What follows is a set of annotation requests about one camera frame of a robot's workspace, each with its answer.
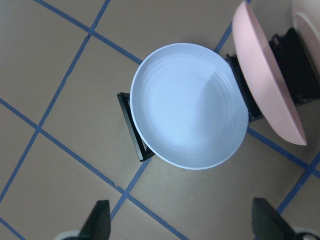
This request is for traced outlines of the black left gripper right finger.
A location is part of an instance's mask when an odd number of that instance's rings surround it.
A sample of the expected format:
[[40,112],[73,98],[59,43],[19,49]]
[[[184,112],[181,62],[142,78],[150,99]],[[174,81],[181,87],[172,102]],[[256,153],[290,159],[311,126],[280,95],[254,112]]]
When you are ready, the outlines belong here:
[[265,198],[252,200],[251,227],[257,240],[299,240],[300,236]]

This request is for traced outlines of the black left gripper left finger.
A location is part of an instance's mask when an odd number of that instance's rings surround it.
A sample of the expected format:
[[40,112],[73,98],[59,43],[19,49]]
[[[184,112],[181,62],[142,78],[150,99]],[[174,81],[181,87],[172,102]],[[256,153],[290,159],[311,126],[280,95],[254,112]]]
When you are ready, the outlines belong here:
[[79,240],[108,240],[110,235],[110,203],[108,200],[98,200],[77,238]]

